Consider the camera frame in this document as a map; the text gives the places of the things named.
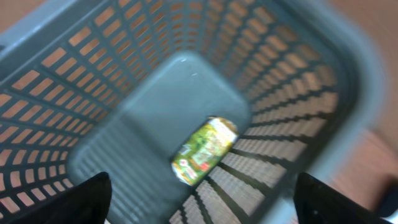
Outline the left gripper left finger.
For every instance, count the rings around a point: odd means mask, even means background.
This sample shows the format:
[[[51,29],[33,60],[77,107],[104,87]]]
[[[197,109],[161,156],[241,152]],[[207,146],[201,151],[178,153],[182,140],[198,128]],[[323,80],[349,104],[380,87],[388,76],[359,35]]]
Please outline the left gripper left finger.
[[[100,172],[11,224],[104,224],[112,196],[107,172]]]

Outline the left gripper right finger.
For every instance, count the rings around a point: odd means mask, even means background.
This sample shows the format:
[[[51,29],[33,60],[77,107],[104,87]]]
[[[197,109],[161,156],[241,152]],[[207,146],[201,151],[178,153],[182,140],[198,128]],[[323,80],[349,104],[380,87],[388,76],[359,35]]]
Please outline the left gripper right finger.
[[[390,224],[392,185],[370,211],[306,172],[298,175],[294,204],[299,224]]]

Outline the green drink carton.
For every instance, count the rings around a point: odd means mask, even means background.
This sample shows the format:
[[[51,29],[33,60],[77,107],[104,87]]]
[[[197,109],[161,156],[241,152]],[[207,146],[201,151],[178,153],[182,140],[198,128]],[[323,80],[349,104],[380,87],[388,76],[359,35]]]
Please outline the green drink carton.
[[[228,119],[210,116],[182,144],[172,159],[171,167],[179,181],[196,185],[229,152],[239,133]]]

